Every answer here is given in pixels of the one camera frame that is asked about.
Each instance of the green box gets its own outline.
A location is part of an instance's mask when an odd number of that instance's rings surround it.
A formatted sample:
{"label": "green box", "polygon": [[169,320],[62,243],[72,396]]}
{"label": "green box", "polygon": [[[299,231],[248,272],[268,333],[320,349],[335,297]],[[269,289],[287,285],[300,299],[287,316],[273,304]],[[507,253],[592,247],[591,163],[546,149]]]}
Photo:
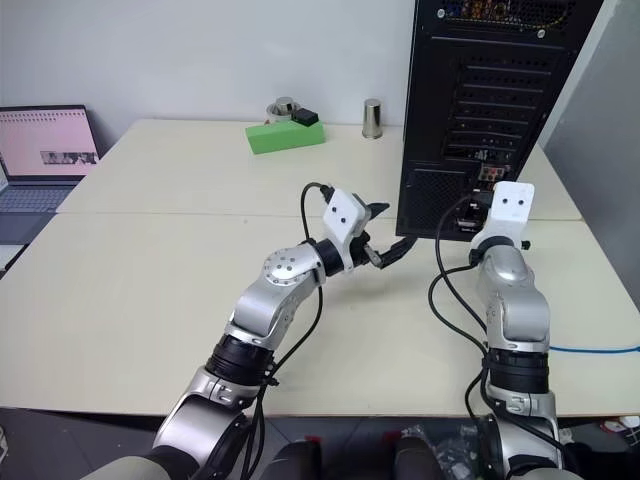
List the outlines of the green box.
{"label": "green box", "polygon": [[324,128],[321,122],[305,127],[289,120],[248,127],[246,132],[251,150],[255,154],[324,143]]}

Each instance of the computer tower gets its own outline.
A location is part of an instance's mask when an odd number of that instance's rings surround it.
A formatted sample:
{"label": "computer tower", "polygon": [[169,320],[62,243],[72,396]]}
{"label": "computer tower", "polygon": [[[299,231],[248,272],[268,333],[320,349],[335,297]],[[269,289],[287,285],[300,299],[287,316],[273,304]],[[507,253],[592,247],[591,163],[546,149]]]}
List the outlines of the computer tower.
{"label": "computer tower", "polygon": [[[417,0],[396,231],[433,238],[466,193],[517,179],[602,0]],[[441,237],[470,240],[462,204]]]}

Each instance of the metal cup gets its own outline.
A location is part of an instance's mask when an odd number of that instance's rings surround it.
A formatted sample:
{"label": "metal cup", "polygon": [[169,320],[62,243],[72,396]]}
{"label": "metal cup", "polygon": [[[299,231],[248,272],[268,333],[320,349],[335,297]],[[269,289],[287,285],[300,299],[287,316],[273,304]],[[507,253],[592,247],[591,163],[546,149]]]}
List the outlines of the metal cup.
{"label": "metal cup", "polygon": [[286,122],[291,120],[291,114],[298,110],[300,105],[293,101],[291,97],[278,97],[275,103],[267,107],[267,115],[270,123]]}
{"label": "metal cup", "polygon": [[364,101],[363,137],[376,139],[382,136],[381,107],[382,104],[377,98],[368,98]]}

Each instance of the laptop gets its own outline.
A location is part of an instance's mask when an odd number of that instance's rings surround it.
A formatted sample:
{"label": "laptop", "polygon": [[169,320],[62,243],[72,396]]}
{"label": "laptop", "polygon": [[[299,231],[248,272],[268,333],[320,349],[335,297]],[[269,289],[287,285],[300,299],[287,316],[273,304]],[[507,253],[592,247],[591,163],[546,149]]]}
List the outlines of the laptop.
{"label": "laptop", "polygon": [[0,108],[0,245],[25,245],[99,161],[83,105]]}

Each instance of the white table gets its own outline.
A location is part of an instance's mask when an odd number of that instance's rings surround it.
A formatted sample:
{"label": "white table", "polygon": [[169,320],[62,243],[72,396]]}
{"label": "white table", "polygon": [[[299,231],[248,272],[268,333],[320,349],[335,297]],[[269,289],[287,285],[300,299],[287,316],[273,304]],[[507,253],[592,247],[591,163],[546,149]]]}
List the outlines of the white table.
{"label": "white table", "polygon": [[[370,224],[376,246],[394,240],[394,223]],[[301,235],[299,220],[286,217],[58,215],[0,282],[0,405],[167,413],[264,257]],[[526,238],[554,344],[640,340],[640,314],[583,222],[532,221]],[[467,244],[443,247],[446,265],[465,262]],[[329,279],[322,322],[278,375],[267,414],[465,415],[463,392],[480,359],[429,312],[435,272],[433,243],[421,240],[385,271],[367,266]],[[458,275],[480,309],[476,274]],[[478,333],[444,288],[437,303]],[[315,306],[310,298],[300,308],[280,352]],[[551,353],[550,365],[559,415],[640,412],[640,355]]]}
{"label": "white table", "polygon": [[[386,127],[382,138],[367,140],[359,126],[328,125],[325,144],[253,155],[250,125],[138,121],[58,211],[297,217],[300,190],[316,180],[389,202],[384,216],[396,216],[402,128]],[[536,186],[532,219],[581,219],[537,145],[520,178]],[[311,207],[321,205],[319,196],[309,197]]]}

